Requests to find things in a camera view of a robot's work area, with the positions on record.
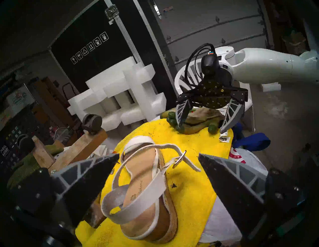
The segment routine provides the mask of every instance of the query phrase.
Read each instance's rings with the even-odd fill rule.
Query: cork sole
[[[157,149],[159,155],[158,167],[164,167],[164,159]],[[149,149],[141,152],[127,163],[126,169],[132,174],[129,189],[126,193],[123,206],[129,205],[151,182],[152,180],[152,166],[155,158],[155,149]],[[153,243],[167,243],[173,239],[177,231],[177,216],[175,207],[171,200],[168,185],[166,184],[165,202],[163,197],[159,198],[159,218],[154,230],[142,240]],[[155,218],[155,203],[145,210],[139,217],[130,221],[127,224],[121,225],[122,232],[128,237],[138,237],[145,233],[153,223]]]

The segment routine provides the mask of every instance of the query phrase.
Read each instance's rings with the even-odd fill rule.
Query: blue cloth
[[[232,142],[233,148],[243,146],[248,151],[261,151],[270,145],[269,138],[264,133],[256,133],[248,137],[242,134],[242,125],[237,123],[232,127],[234,138]]]

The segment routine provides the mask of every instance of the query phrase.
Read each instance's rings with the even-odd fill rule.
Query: green fabric
[[[57,148],[55,145],[46,145],[45,148],[52,155],[56,155],[63,151],[63,148]],[[24,180],[26,177],[30,176],[33,172],[40,168],[33,154],[30,153],[25,156],[16,166],[13,168],[15,171],[9,178],[7,183],[7,188],[11,190],[18,183]]]

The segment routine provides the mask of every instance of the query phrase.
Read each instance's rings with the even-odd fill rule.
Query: warning icon
[[[83,48],[81,49],[81,52],[82,52],[82,54],[83,54],[84,56],[86,56],[86,55],[89,54],[89,52],[87,51],[87,48],[86,48],[86,47],[83,47]]]
[[[77,52],[75,56],[78,58],[78,60],[81,60],[83,58],[82,54],[80,52]]]
[[[95,47],[94,47],[92,42],[88,43],[86,46],[89,49],[89,51],[93,51],[95,49]]]
[[[95,44],[96,47],[98,47],[100,44],[102,44],[101,40],[99,37],[96,37],[94,40],[93,40],[93,43]]]
[[[78,60],[75,56],[71,57],[71,61],[73,64],[76,64],[78,62]]]
[[[106,34],[106,32],[103,32],[100,34],[100,38],[103,42],[108,40],[108,35]]]

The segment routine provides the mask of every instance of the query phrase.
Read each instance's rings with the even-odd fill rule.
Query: garage door
[[[177,70],[203,43],[229,45],[235,51],[272,46],[267,14],[256,0],[152,0],[151,4]]]

